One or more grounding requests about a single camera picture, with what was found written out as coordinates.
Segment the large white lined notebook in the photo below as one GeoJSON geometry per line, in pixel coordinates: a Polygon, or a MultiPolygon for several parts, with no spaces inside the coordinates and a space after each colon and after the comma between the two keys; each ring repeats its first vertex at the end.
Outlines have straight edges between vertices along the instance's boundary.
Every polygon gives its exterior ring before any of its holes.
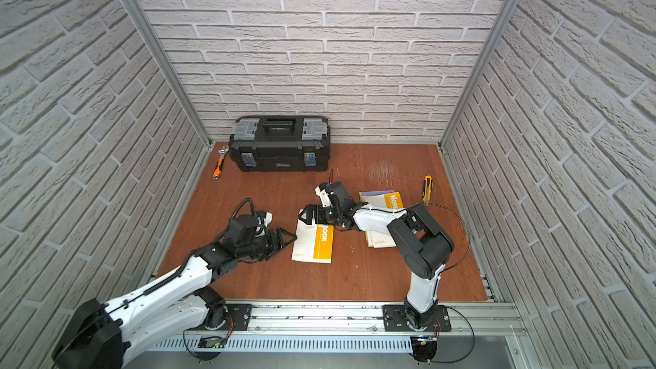
{"type": "Polygon", "coordinates": [[[332,225],[310,225],[297,222],[291,260],[306,263],[331,264],[335,229],[332,225]]]}

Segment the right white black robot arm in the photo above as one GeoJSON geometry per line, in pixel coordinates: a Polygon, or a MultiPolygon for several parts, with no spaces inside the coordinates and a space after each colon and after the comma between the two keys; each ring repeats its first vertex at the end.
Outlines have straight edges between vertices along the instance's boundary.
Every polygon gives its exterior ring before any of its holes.
{"type": "Polygon", "coordinates": [[[340,182],[322,183],[315,189],[319,204],[309,204],[298,215],[307,225],[339,227],[345,231],[378,232],[392,237],[401,258],[412,273],[404,300],[408,324],[423,330],[437,323],[437,289],[455,250],[453,239],[417,203],[390,209],[358,202],[340,182]]]}

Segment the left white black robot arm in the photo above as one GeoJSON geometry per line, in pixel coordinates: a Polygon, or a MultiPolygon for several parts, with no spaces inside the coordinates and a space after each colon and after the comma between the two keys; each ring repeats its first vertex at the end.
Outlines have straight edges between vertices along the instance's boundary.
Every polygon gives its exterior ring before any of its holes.
{"type": "Polygon", "coordinates": [[[180,332],[233,330],[226,301],[211,285],[239,263],[268,261],[295,242],[285,229],[269,228],[270,220],[266,211],[230,218],[222,233],[169,273],[107,302],[84,302],[53,350],[54,366],[121,368],[180,332]]]}

